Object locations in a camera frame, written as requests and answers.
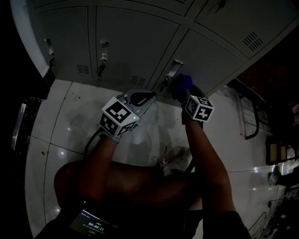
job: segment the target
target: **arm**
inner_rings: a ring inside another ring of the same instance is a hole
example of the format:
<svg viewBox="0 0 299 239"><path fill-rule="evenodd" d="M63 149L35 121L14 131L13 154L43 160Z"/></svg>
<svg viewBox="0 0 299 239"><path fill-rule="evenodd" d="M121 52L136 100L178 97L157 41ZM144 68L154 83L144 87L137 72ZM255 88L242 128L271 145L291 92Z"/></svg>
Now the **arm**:
<svg viewBox="0 0 299 239"><path fill-rule="evenodd" d="M117 143L103 137L85 161L74 185L75 193L99 205L105 194L108 170Z"/></svg>
<svg viewBox="0 0 299 239"><path fill-rule="evenodd" d="M196 173L202 182L203 208L208 218L235 211L226 169L197 121L186 119L186 132Z"/></svg>

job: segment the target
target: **person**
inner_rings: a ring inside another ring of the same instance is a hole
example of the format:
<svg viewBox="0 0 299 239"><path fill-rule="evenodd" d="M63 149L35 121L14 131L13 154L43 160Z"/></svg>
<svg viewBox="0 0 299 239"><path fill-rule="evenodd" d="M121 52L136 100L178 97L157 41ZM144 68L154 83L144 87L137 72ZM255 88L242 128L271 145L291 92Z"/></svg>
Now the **person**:
<svg viewBox="0 0 299 239"><path fill-rule="evenodd" d="M117 143L103 136L86 160L57 172L54 186L61 212L37 238L87 237L72 226L81 212L112 225L99 238L191 239L203 219L204 238L249 239L223 163L197 121L187 117L185 129L195 173L167 177L157 167L112 162ZM88 233L95 234L93 229Z"/></svg>

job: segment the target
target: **metal leg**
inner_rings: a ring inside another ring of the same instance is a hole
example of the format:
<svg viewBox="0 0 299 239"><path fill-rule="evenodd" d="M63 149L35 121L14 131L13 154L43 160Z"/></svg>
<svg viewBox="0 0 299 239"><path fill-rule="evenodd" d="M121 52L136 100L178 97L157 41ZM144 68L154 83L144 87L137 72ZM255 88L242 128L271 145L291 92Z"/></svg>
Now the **metal leg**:
<svg viewBox="0 0 299 239"><path fill-rule="evenodd" d="M260 121L259 121L259 119L258 119L258 114L257 114L257 112L258 112L260 109L257 109L257 108L256 108L256 105L255 105L254 103L252 103L252 106L253 106L254 116L255 116L255 118L256 118L256 131L255 131L253 134L249 135L249 136L245 136L245 140L249 140L249 139L252 139L252 138L256 137L257 134L258 134L258 131L259 131L259 129L260 129Z"/></svg>

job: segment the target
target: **black and white pattern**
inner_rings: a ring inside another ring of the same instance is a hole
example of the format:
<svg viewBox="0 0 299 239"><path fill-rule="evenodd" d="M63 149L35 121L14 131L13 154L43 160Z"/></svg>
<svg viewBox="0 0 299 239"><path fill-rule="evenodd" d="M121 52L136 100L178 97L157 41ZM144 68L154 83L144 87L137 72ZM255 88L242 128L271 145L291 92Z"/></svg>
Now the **black and white pattern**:
<svg viewBox="0 0 299 239"><path fill-rule="evenodd" d="M108 116L106 116L105 114L102 115L101 121L100 121L100 125L106 129L106 131L108 133L110 133L111 135L115 134L115 131L117 130L117 124L115 124L111 119L109 119Z"/></svg>
<svg viewBox="0 0 299 239"><path fill-rule="evenodd" d="M208 99L204 99L204 98L200 98L200 97L197 97L197 99L199 100L199 102L201 104L213 107Z"/></svg>
<svg viewBox="0 0 299 239"><path fill-rule="evenodd" d="M134 121L133 123L130 123L130 124L122 127L121 130L120 130L120 132L118 133L118 135L121 135L121 134L124 134L124 133L130 131L133 128L133 126L134 126L135 123L136 123L136 121Z"/></svg>
<svg viewBox="0 0 299 239"><path fill-rule="evenodd" d="M195 102L195 100L193 100L192 98L189 98L189 101L187 103L186 106L186 110L188 111L188 113L193 117L195 111L196 111L196 107L197 107L197 103Z"/></svg>
<svg viewBox="0 0 299 239"><path fill-rule="evenodd" d="M131 114L131 112L118 101L107 108L106 112L119 123L122 123Z"/></svg>
<svg viewBox="0 0 299 239"><path fill-rule="evenodd" d="M197 111L197 114L196 114L195 118L198 119L198 120L200 119L200 120L207 121L208 118L210 117L211 113L212 113L212 110L213 109L205 108L205 107L200 106L198 111Z"/></svg>

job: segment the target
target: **furniture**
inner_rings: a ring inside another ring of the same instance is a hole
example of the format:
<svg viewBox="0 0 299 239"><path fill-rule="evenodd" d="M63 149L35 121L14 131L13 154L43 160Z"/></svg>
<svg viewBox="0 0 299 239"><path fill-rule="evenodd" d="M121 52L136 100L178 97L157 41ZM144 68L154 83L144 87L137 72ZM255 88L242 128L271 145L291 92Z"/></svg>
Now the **furniture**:
<svg viewBox="0 0 299 239"><path fill-rule="evenodd" d="M171 97L161 86L174 60L184 63L177 73L211 95L299 22L291 0L222 6L220 0L29 1L40 50L47 61L55 57L57 78L154 90L160 98Z"/></svg>

